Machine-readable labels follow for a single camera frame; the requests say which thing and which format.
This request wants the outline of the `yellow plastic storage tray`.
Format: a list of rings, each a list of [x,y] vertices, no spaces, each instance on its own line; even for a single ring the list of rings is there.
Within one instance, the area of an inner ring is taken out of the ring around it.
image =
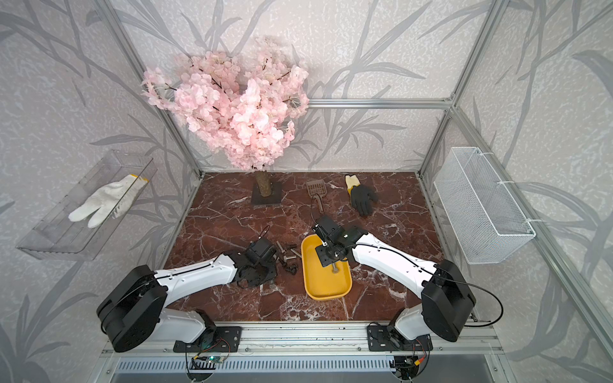
[[[315,248],[322,244],[316,235],[307,236],[301,243],[303,282],[307,295],[316,301],[327,301],[347,295],[353,286],[351,268],[347,263],[336,263],[338,274],[332,266],[322,267]]]

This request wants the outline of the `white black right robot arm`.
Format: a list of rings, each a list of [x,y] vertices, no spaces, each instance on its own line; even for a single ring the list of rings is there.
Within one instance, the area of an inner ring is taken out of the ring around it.
[[[390,321],[395,337],[413,341],[435,334],[447,342],[460,338],[477,300],[455,263],[417,258],[360,227],[343,228],[326,215],[313,231],[322,241],[315,249],[322,266],[352,260],[380,271],[420,298],[420,305],[400,311]]]

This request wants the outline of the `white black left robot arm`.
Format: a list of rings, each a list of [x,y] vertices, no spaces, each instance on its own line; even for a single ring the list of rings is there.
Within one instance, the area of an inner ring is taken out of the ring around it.
[[[97,308],[101,330],[113,350],[124,353],[150,340],[174,342],[174,352],[237,350],[240,330],[219,328],[204,312],[171,304],[211,287],[259,287],[277,276],[276,246],[264,237],[243,251],[229,251],[186,267],[132,269]]]

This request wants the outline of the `black yellow work glove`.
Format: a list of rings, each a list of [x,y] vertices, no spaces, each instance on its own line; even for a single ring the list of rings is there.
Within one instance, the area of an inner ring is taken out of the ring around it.
[[[345,175],[346,188],[350,195],[351,206],[365,217],[372,215],[378,196],[372,188],[361,184],[356,175]]]

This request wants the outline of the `brown plastic slotted scoop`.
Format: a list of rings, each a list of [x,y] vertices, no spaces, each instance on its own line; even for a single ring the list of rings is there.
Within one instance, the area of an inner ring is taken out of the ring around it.
[[[324,205],[322,202],[322,198],[324,198],[327,194],[327,188],[324,180],[312,180],[306,182],[306,189],[311,197],[317,203],[319,213],[323,215],[325,213]]]

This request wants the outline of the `left controller circuit board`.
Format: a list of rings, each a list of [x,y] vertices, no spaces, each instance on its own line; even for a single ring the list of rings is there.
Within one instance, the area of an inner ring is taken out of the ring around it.
[[[197,354],[191,357],[187,362],[188,371],[212,371],[218,365],[222,365],[229,358],[227,355],[204,355]]]

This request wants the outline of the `white cotton glove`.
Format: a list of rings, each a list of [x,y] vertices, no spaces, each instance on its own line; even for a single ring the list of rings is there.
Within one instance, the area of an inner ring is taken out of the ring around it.
[[[122,180],[100,187],[68,219],[76,223],[89,218],[88,228],[100,227],[108,218],[122,217],[147,186],[148,179],[129,174]]]

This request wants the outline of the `pink artificial blossom tree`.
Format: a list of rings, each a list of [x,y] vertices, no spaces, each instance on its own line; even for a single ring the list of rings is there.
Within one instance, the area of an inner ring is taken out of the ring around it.
[[[295,122],[307,112],[305,65],[268,40],[258,41],[249,60],[208,51],[177,61],[177,81],[159,68],[145,70],[148,103],[171,113],[234,167],[254,173],[252,204],[280,203],[281,185],[268,168],[295,140]]]

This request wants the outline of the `aluminium front rail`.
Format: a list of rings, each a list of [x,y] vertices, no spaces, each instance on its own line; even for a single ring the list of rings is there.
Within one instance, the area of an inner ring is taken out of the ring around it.
[[[219,322],[241,327],[239,348],[233,357],[366,355],[373,342],[367,322]],[[456,342],[431,337],[431,355],[502,354],[493,327],[465,328]]]

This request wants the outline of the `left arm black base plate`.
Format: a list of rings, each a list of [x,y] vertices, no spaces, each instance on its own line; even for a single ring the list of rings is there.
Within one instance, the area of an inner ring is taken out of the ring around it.
[[[172,351],[187,354],[236,353],[239,349],[242,329],[242,327],[217,327],[215,330],[206,330],[192,343],[176,341]]]

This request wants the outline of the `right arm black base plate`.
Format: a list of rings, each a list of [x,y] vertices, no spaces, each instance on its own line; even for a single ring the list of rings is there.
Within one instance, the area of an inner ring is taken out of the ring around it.
[[[433,349],[431,336],[421,335],[415,340],[407,340],[397,330],[371,322],[367,326],[368,348],[371,352],[409,351],[413,353],[429,353]]]

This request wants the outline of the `clear acrylic wall shelf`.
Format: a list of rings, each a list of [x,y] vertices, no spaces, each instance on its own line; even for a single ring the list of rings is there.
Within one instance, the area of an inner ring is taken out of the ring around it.
[[[108,151],[17,249],[39,260],[95,259],[156,171],[150,156]]]

